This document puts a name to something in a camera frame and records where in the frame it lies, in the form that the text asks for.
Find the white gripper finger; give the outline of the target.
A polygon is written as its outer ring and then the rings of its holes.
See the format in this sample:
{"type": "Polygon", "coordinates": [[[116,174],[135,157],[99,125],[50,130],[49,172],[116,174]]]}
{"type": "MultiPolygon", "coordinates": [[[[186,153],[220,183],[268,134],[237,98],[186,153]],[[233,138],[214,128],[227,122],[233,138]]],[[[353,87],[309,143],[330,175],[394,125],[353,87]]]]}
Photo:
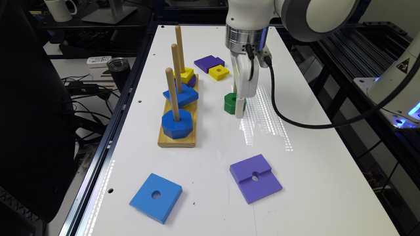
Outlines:
{"type": "Polygon", "coordinates": [[[237,97],[236,98],[236,108],[235,108],[235,116],[238,119],[241,119],[243,117],[243,113],[246,107],[246,99],[237,97]]]}
{"type": "Polygon", "coordinates": [[[237,93],[237,86],[236,86],[236,81],[234,80],[234,83],[233,83],[233,91],[232,91],[233,93],[237,93]]]}

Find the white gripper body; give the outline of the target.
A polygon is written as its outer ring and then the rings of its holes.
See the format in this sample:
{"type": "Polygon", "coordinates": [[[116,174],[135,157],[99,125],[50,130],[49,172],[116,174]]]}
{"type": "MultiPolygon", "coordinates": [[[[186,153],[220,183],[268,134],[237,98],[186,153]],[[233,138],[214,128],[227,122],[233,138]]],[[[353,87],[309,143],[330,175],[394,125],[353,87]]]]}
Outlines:
{"type": "Polygon", "coordinates": [[[240,98],[254,97],[257,91],[260,68],[268,68],[264,57],[272,58],[268,46],[265,45],[261,51],[256,53],[253,61],[249,59],[247,54],[231,52],[230,55],[237,95],[240,98]]]}

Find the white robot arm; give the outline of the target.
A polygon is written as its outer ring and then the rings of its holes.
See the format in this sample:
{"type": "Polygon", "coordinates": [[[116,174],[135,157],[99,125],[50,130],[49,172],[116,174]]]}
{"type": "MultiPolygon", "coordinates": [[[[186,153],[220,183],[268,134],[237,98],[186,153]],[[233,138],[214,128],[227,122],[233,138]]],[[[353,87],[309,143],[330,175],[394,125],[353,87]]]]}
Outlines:
{"type": "MultiPolygon", "coordinates": [[[[271,19],[280,18],[295,39],[313,42],[335,33],[357,5],[357,0],[230,0],[225,45],[234,70],[235,116],[243,117],[245,99],[256,94],[260,68],[273,68],[266,48],[271,19]]],[[[394,128],[419,128],[418,37],[381,76],[355,78],[354,82],[374,106],[333,127],[355,123],[379,111],[394,128]]]]}

